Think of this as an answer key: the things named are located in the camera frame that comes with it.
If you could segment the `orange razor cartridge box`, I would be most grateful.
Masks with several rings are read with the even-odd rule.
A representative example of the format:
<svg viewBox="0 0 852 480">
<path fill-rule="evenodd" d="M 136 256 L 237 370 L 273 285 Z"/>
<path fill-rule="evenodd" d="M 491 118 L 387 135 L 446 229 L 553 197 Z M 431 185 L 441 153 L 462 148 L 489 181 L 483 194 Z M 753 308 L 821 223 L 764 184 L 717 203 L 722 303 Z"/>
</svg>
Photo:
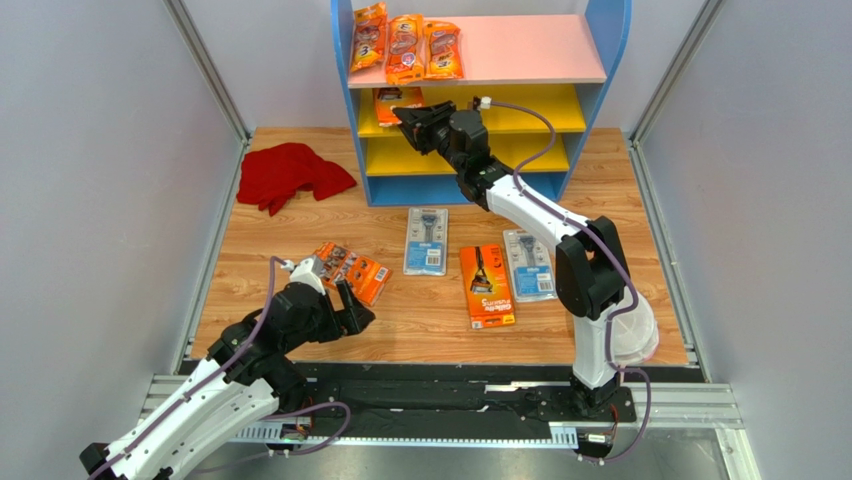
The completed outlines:
<svg viewBox="0 0 852 480">
<path fill-rule="evenodd" d="M 319 277 L 326 287 L 335 289 L 338 282 L 346 281 L 356 298 L 370 307 L 392 277 L 389 267 L 334 242 L 323 243 L 314 255 L 321 264 Z"/>
</svg>

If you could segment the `orange Gillette Fusion5 box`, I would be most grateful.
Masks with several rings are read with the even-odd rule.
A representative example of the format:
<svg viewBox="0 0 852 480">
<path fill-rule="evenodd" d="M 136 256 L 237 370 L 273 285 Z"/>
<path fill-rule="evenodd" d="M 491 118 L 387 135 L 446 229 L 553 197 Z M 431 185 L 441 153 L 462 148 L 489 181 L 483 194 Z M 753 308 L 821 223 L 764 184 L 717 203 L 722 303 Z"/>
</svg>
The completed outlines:
<svg viewBox="0 0 852 480">
<path fill-rule="evenodd" d="M 398 125 L 394 111 L 398 108 L 420 108 L 424 96 L 420 87 L 382 87 L 373 90 L 373 105 L 380 127 Z"/>
<path fill-rule="evenodd" d="M 460 249 L 459 260 L 471 328 L 514 325 L 515 305 L 501 247 L 465 246 Z"/>
</svg>

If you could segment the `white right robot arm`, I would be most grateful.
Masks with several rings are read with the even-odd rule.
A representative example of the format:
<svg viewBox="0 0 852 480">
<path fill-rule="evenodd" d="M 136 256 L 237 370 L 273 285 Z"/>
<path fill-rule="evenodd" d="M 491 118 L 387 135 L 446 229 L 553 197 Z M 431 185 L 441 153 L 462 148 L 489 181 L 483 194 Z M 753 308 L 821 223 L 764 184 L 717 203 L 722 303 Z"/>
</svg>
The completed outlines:
<svg viewBox="0 0 852 480">
<path fill-rule="evenodd" d="M 632 283 L 615 224 L 590 220 L 549 200 L 491 151 L 489 133 L 475 98 L 471 109 L 453 102 L 394 110 L 398 128 L 422 155 L 432 152 L 456 173 L 465 198 L 533 235 L 555 259 L 556 294 L 571 314 L 576 355 L 568 405 L 591 418 L 608 410 L 620 386 L 613 353 L 613 320 L 635 310 Z"/>
</svg>

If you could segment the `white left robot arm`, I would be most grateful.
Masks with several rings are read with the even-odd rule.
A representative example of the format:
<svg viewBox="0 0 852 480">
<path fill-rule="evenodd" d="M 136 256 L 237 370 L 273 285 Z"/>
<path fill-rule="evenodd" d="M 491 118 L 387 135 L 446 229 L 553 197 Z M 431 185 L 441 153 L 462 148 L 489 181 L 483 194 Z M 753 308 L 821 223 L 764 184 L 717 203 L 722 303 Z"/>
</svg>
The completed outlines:
<svg viewBox="0 0 852 480">
<path fill-rule="evenodd" d="M 305 343 L 363 332 L 374 313 L 349 285 L 337 285 L 342 309 L 324 287 L 290 282 L 270 289 L 262 309 L 227 327 L 184 383 L 140 425 L 80 455 L 91 479 L 183 479 L 201 460 L 259 420 L 311 418 L 341 401 L 309 404 L 306 378 L 288 359 Z"/>
</svg>

